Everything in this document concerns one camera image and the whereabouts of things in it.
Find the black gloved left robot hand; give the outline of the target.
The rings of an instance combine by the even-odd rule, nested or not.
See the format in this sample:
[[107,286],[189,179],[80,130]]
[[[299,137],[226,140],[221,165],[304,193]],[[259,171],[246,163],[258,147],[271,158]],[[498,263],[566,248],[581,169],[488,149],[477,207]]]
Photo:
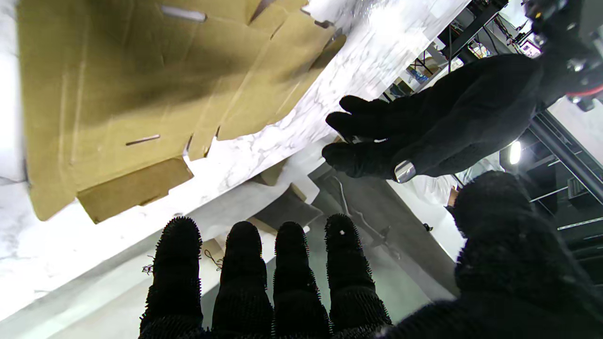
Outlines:
[[515,141],[536,109],[544,67],[518,54],[491,56],[392,102],[353,95],[326,123],[344,139],[323,148],[351,178],[403,183],[455,174]]

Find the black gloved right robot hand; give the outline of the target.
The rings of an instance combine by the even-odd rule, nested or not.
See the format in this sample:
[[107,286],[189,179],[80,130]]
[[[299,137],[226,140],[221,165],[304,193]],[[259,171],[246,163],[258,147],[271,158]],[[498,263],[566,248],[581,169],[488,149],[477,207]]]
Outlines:
[[466,238],[454,270],[459,296],[421,307],[397,324],[375,291],[359,234],[346,215],[325,226],[330,311],[323,307],[302,226],[276,236],[273,301],[262,242],[252,223],[228,234],[212,325],[203,328],[196,223],[164,228],[141,339],[600,339],[602,295],[515,177],[488,171],[451,209]]

